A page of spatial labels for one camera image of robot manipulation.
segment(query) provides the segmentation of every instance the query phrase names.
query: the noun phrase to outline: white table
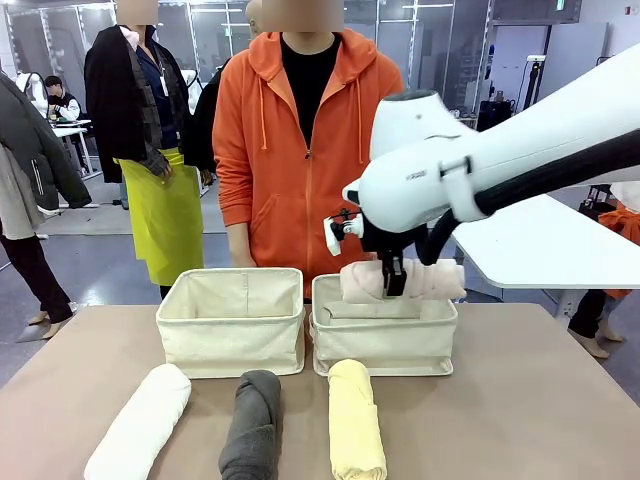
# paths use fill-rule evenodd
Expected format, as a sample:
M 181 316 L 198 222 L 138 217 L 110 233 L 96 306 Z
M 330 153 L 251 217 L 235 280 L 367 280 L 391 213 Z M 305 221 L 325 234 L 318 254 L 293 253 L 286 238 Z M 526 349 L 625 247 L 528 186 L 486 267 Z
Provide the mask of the white table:
M 85 159 L 85 163 L 89 168 L 89 174 L 83 177 L 84 180 L 88 180 L 100 174 L 100 172 L 96 172 L 93 170 L 93 165 L 91 164 L 91 157 L 89 156 L 89 151 L 87 150 L 87 144 L 84 141 L 84 134 L 87 132 L 86 126 L 91 123 L 91 120 L 80 120 L 78 122 L 70 123 L 68 126 L 64 127 L 53 127 L 53 133 L 56 134 L 56 137 L 61 138 L 63 142 L 67 145 L 69 149 L 69 153 L 71 154 L 71 158 L 73 158 L 76 163 L 76 167 L 78 171 L 82 171 L 82 166 L 80 164 L 80 159 L 78 158 L 77 152 L 73 143 L 71 142 L 71 136 L 78 134 L 80 136 L 80 143 L 82 145 L 82 154 Z
M 640 247 L 548 195 L 460 225 L 453 238 L 491 285 L 560 290 L 559 320 L 583 290 L 640 288 Z

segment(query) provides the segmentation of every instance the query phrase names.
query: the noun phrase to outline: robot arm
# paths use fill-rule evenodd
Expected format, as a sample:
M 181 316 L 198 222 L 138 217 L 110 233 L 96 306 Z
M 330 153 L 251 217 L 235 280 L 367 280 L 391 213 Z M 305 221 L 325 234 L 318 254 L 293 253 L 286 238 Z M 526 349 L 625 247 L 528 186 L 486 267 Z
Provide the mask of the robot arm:
M 357 234 L 383 260 L 387 294 L 396 296 L 406 278 L 402 250 L 412 243 L 429 265 L 461 222 L 570 185 L 640 180 L 639 84 L 640 45 L 482 133 L 433 92 L 385 99 L 372 161 L 343 191 L 359 209 L 325 220 L 330 250 L 338 254 L 341 236 Z

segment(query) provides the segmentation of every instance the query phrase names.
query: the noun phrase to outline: gray rolled towel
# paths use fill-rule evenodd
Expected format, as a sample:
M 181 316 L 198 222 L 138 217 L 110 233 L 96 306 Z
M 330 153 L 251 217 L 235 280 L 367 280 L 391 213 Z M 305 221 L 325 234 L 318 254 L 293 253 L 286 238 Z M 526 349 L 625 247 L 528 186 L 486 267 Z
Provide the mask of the gray rolled towel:
M 254 370 L 240 377 L 227 444 L 218 460 L 222 480 L 275 478 L 279 411 L 276 375 Z

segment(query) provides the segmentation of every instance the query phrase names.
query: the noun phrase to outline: yellow rolled towel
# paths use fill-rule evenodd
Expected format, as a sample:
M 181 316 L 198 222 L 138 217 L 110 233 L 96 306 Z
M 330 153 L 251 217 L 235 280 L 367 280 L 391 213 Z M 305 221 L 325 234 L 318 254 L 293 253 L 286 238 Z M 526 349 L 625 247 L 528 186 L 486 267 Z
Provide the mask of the yellow rolled towel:
M 336 480 L 387 478 L 369 372 L 355 360 L 329 370 L 329 443 Z

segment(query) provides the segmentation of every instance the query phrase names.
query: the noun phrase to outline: shoe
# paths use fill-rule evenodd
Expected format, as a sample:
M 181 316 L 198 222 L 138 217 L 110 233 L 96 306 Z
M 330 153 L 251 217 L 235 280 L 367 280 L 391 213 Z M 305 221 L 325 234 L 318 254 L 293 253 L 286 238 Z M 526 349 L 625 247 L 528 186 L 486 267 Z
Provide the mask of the shoe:
M 49 320 L 49 314 L 47 312 L 40 312 L 38 315 L 29 320 L 29 325 L 40 325 L 45 320 Z
M 49 331 L 42 336 L 41 340 L 51 340 L 61 328 L 62 323 L 54 323 L 49 327 Z
M 582 335 L 578 335 L 573 330 L 569 330 L 569 334 L 571 334 L 571 336 L 575 338 L 576 341 L 580 345 L 582 345 L 582 347 L 587 352 L 589 352 L 589 355 L 591 355 L 592 357 L 600 358 L 602 360 L 606 360 L 607 358 L 609 358 L 609 352 L 602 349 L 600 345 L 598 345 L 598 342 L 596 341 L 595 338 L 583 337 Z
M 609 340 L 610 342 L 624 342 L 625 338 L 622 335 L 618 335 L 616 332 L 614 332 L 611 329 L 611 326 L 609 325 L 609 320 L 608 319 L 603 319 L 600 321 L 599 324 L 599 333 L 600 335 L 602 335 L 604 338 L 606 338 L 607 340 Z
M 73 315 L 78 313 L 78 310 L 80 310 L 83 307 L 86 307 L 86 305 L 84 305 L 84 304 L 81 305 L 81 304 L 76 303 L 76 302 L 69 302 L 69 308 L 71 309 L 71 313 Z M 29 325 L 40 325 L 41 323 L 44 323 L 45 321 L 46 322 L 49 321 L 49 313 L 48 312 L 40 312 L 40 313 L 38 313 L 38 315 L 33 317 L 31 320 L 29 320 Z

